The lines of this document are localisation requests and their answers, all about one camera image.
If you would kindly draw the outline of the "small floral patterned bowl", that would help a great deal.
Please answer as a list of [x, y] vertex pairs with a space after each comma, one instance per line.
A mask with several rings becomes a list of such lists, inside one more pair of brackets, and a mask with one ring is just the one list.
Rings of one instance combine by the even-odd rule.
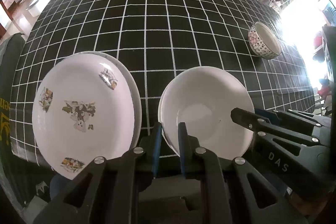
[[250, 47], [256, 55], [272, 60], [282, 53], [281, 44], [276, 35], [262, 22], [256, 22], [248, 31]]

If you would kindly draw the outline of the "white plate cartoon pictures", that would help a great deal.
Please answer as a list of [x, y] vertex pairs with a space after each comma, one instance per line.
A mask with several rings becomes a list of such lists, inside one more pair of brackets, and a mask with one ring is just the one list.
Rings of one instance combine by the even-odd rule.
[[39, 85], [32, 124], [46, 162], [72, 180], [94, 158], [114, 159], [130, 148], [135, 124], [130, 87], [106, 57], [72, 55]]

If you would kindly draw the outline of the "white bowl pink pattern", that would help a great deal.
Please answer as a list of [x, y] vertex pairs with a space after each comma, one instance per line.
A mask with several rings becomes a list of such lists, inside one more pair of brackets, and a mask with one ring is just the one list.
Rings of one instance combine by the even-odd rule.
[[231, 119], [231, 111], [240, 108], [253, 113], [252, 100], [242, 83], [233, 75], [215, 67], [194, 67], [180, 73], [165, 88], [158, 105], [158, 121], [167, 145], [179, 155], [178, 125], [200, 146], [218, 157], [233, 160], [242, 156], [253, 139], [251, 129]]

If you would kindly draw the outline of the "black white grid tablecloth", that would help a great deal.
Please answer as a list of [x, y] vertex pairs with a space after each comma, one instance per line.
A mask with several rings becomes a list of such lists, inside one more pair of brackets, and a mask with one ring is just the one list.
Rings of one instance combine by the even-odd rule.
[[280, 15], [256, 0], [51, 0], [23, 48], [11, 92], [11, 149], [45, 165], [34, 139], [31, 112], [39, 84], [65, 57], [84, 51], [120, 60], [141, 97], [141, 134], [157, 119], [165, 86], [184, 70], [211, 66], [235, 76], [255, 107], [312, 112], [313, 89], [298, 50], [282, 42], [274, 60], [248, 43], [252, 24], [282, 37]]

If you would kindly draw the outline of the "white plastic bucket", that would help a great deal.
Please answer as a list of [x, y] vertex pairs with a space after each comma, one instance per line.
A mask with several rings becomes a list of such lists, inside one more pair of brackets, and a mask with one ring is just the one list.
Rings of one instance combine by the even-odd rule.
[[32, 17], [37, 17], [43, 12], [49, 2], [50, 0], [32, 0], [27, 8], [27, 11]]

